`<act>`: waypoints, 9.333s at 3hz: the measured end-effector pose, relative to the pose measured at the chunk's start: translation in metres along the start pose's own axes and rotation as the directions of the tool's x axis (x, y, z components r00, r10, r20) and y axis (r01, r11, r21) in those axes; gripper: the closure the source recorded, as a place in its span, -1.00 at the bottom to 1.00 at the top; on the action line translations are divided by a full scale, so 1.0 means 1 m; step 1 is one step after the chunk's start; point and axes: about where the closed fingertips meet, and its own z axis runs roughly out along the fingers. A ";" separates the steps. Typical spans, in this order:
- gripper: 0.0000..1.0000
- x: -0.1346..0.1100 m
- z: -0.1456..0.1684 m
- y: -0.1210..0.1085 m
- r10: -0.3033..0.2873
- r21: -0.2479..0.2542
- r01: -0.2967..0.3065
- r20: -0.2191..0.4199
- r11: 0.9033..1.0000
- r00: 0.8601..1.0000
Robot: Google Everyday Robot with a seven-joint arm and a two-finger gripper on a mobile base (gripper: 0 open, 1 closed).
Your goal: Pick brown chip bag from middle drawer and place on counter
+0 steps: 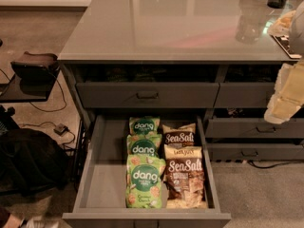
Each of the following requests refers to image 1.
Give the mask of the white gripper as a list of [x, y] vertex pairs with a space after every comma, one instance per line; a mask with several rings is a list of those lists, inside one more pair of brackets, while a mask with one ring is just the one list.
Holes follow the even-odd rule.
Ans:
[[[270, 25], [268, 34], [277, 37], [288, 35], [294, 15], [294, 10], [283, 14]], [[275, 93], [267, 105], [264, 120], [271, 124], [283, 124], [288, 122], [303, 105], [304, 61], [300, 60], [293, 66], [284, 63], [277, 74]]]

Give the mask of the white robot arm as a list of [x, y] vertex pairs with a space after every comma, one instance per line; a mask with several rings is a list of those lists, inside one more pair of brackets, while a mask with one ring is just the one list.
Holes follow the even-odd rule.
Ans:
[[[304, 22], [303, 12], [292, 10], [278, 18], [269, 28], [272, 36], [288, 36], [290, 48], [303, 55]], [[275, 92], [272, 95], [264, 120], [271, 124], [288, 122], [304, 105], [304, 60], [300, 59], [293, 66], [284, 63], [275, 81]]]

